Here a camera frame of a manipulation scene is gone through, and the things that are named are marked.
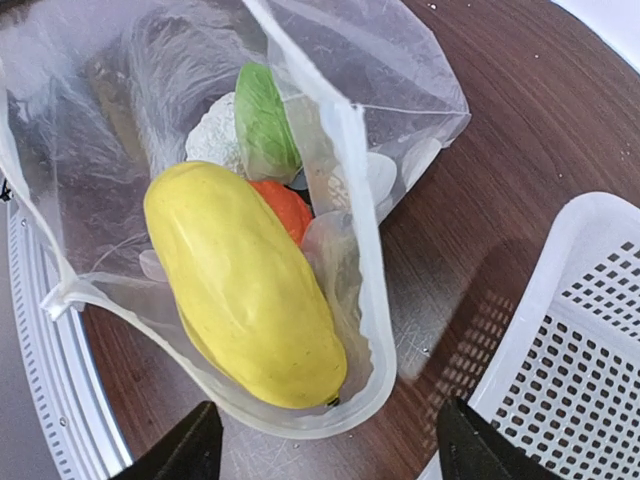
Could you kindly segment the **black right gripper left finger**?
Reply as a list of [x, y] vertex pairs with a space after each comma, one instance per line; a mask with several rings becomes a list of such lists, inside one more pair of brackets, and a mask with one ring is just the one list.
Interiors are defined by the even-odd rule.
[[216, 405], [198, 404], [148, 452], [113, 480], [220, 478], [223, 426]]

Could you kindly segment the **yellow toy lemon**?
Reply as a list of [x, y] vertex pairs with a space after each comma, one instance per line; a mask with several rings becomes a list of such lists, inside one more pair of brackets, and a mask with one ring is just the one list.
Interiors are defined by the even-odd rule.
[[151, 243], [196, 349], [257, 399], [334, 401], [347, 356], [314, 271], [252, 185], [208, 162], [176, 164], [144, 197]]

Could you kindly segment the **white toy cauliflower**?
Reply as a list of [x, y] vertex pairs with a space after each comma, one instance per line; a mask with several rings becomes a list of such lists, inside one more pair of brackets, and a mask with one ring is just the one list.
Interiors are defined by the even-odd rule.
[[235, 90], [216, 100], [191, 130], [185, 150], [189, 160], [252, 181], [289, 184], [302, 168], [271, 70], [253, 62], [241, 68]]

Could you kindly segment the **orange toy pumpkin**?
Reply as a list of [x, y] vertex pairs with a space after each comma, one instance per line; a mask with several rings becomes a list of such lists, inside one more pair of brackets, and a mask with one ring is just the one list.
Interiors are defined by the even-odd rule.
[[313, 215], [310, 207], [293, 190], [275, 181], [250, 181], [279, 218], [289, 236], [300, 246]]

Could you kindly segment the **clear polka dot zip bag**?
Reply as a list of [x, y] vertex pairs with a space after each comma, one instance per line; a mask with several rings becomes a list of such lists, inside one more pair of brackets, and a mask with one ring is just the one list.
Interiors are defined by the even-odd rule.
[[381, 221], [470, 112], [400, 1], [5, 1], [1, 171], [57, 273], [222, 410], [322, 439], [396, 378]]

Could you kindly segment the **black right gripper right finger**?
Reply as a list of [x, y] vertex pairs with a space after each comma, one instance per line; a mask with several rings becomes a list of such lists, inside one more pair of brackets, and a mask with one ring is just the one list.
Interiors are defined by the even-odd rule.
[[436, 435], [444, 480], [561, 479], [518, 450], [461, 398], [440, 408]]

